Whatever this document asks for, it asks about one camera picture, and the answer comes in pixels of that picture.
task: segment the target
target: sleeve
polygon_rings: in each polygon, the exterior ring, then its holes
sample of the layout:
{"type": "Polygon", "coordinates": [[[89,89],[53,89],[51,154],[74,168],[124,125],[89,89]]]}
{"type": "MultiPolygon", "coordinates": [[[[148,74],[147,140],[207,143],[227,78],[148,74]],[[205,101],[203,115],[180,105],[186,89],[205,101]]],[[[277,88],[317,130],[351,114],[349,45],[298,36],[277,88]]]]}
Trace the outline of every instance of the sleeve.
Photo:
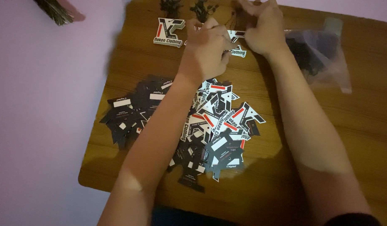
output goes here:
{"type": "Polygon", "coordinates": [[[330,219],[325,226],[381,226],[377,218],[365,213],[347,213],[330,219]]]}

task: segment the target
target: wooden table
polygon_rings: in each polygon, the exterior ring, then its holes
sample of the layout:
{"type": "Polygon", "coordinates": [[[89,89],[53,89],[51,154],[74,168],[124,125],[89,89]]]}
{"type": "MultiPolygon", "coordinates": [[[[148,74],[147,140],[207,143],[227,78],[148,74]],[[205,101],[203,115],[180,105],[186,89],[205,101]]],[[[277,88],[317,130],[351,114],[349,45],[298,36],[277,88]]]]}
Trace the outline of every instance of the wooden table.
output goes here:
{"type": "MultiPolygon", "coordinates": [[[[214,17],[226,23],[230,3],[214,17]]],[[[194,16],[193,1],[183,1],[181,18],[194,16]]],[[[342,46],[352,80],[352,95],[338,88],[315,91],[347,148],[362,190],[374,214],[387,225],[387,23],[332,13],[281,7],[286,28],[321,28],[325,17],[344,21],[342,46]]],[[[184,47],[153,44],[163,17],[158,0],[134,0],[127,6],[126,20],[111,54],[108,78],[90,135],[79,183],[111,191],[126,152],[112,144],[110,130],[98,123],[109,109],[107,100],[133,91],[147,74],[175,76],[184,47]]],[[[186,29],[176,30],[186,40],[186,29]]],[[[245,41],[238,41],[247,49],[245,41]]],[[[217,183],[210,175],[199,182],[202,194],[177,183],[182,167],[165,174],[158,187],[156,203],[227,219],[241,224],[293,225],[308,223],[310,214],[297,171],[284,138],[275,82],[264,58],[250,51],[245,58],[231,57],[219,80],[230,80],[241,97],[238,107],[248,102],[267,123],[258,125],[260,137],[245,144],[244,171],[225,170],[217,183]]]]}

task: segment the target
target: plastic bag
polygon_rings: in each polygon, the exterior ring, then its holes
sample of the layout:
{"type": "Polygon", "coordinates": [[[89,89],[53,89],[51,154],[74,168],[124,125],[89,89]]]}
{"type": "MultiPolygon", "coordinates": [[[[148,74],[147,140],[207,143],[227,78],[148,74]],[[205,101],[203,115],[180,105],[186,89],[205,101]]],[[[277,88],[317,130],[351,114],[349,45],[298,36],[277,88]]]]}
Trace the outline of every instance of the plastic bag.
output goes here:
{"type": "Polygon", "coordinates": [[[343,93],[350,94],[350,76],[339,35],[329,29],[286,30],[286,42],[311,88],[337,83],[343,93]]]}

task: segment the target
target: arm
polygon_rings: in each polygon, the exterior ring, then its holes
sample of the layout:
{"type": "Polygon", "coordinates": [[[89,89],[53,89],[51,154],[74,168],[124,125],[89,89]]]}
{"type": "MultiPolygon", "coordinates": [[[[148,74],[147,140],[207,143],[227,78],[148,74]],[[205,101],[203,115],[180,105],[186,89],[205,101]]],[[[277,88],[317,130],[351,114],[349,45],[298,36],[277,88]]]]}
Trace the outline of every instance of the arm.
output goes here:
{"type": "Polygon", "coordinates": [[[257,27],[249,29],[245,39],[273,70],[286,139],[318,223],[344,213],[371,213],[337,131],[285,42],[276,0],[261,6],[241,3],[258,17],[257,27]]]}
{"type": "Polygon", "coordinates": [[[98,225],[150,225],[156,188],[175,152],[192,99],[206,79],[223,73],[235,46],[227,29],[210,18],[186,23],[188,41],[170,90],[141,132],[120,169],[98,225]],[[195,31],[194,26],[201,26],[195,31]]]}

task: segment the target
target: hand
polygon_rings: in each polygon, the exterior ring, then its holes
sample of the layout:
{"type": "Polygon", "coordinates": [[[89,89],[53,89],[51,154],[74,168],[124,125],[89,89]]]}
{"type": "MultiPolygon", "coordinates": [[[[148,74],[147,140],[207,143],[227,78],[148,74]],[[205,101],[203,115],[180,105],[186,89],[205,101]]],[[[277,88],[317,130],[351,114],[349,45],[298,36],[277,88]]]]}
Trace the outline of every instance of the hand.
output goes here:
{"type": "Polygon", "coordinates": [[[266,58],[281,49],[288,49],[283,28],[283,13],[276,0],[269,0],[259,6],[245,0],[239,0],[243,9],[258,18],[255,28],[249,28],[245,33],[248,46],[266,58]]]}
{"type": "Polygon", "coordinates": [[[196,19],[186,22],[188,42],[182,55],[178,75],[186,76],[190,81],[200,85],[204,80],[221,75],[226,70],[231,52],[224,50],[237,47],[231,42],[227,29],[209,18],[202,24],[196,19]]]}

